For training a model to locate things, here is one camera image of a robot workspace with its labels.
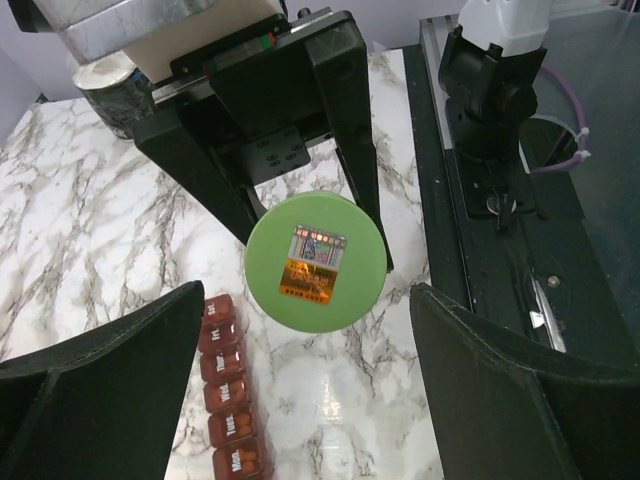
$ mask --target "black bracket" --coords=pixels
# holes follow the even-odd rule
[[[462,33],[458,26],[449,34],[438,78],[450,96],[447,114],[465,205],[472,218],[495,215],[497,230],[505,231],[515,214],[535,209],[519,126],[538,107],[533,81],[546,50],[503,57],[500,47],[484,51]]]
[[[184,69],[189,76],[177,78],[180,91],[163,97],[159,113],[135,125],[136,146],[246,244],[265,212],[254,186],[309,163],[307,148],[335,137],[353,197],[380,230],[391,271],[367,49],[353,17],[327,8],[284,32],[265,33],[265,25],[234,34],[237,44],[227,38],[172,62],[176,77]],[[270,41],[256,50],[264,35]],[[247,42],[251,48],[238,48]],[[249,54],[237,61],[243,50]],[[216,65],[224,68],[207,70],[209,55],[223,59]],[[202,74],[194,80],[196,68]]]

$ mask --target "red pill organizer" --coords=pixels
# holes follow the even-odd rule
[[[205,382],[217,382],[242,372],[244,365],[240,344],[221,347],[217,352],[200,358],[200,375]]]
[[[216,383],[207,383],[204,387],[204,404],[209,413],[219,412],[250,400],[249,385],[244,374]]]
[[[209,418],[209,438],[214,448],[257,434],[256,417],[249,403],[214,413]]]
[[[264,474],[266,463],[264,451],[253,437],[219,448],[213,454],[216,480],[260,478],[258,474]]]
[[[222,347],[236,345],[240,341],[235,319],[218,324],[206,324],[200,329],[198,350],[205,354],[215,354]]]
[[[233,301],[229,295],[220,295],[204,301],[202,324],[218,323],[235,317]]]

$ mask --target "marble tabletop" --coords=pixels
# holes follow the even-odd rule
[[[276,451],[278,480],[441,480],[409,318],[429,281],[401,51],[369,75],[382,218],[395,271],[371,312],[327,335],[291,331],[256,305],[244,247],[187,192],[116,139],[84,100],[34,105],[0,150],[0,360],[81,334],[199,279],[232,295]],[[299,192],[351,198],[334,145],[258,188],[269,207]],[[213,478],[198,356],[167,480]]]

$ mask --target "gray wall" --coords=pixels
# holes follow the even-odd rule
[[[0,48],[0,146],[38,95],[35,82]]]
[[[348,10],[372,50],[373,42],[387,48],[418,43],[420,19],[459,12],[465,3],[466,0],[287,0],[287,8],[291,19],[303,7],[312,11],[323,7],[331,7],[334,12]]]
[[[71,72],[66,66],[67,47],[55,33],[21,32],[7,0],[0,0],[0,48],[31,77],[49,100],[81,96],[73,86]]]
[[[598,0],[555,0],[556,3],[589,1]],[[318,10],[330,6],[334,11],[351,11],[369,48],[373,50],[374,42],[387,48],[417,43],[418,22],[421,18],[456,13],[465,2],[466,0],[287,0],[287,5],[291,18],[295,18],[302,7]],[[20,32],[7,0],[0,0],[0,48],[20,65],[50,100],[80,96],[66,66],[67,49],[62,41],[55,34]]]

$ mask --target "green circular disc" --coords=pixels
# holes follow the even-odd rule
[[[269,210],[245,253],[247,284],[262,309],[294,330],[348,327],[375,304],[387,271],[382,236],[347,199],[303,193]]]

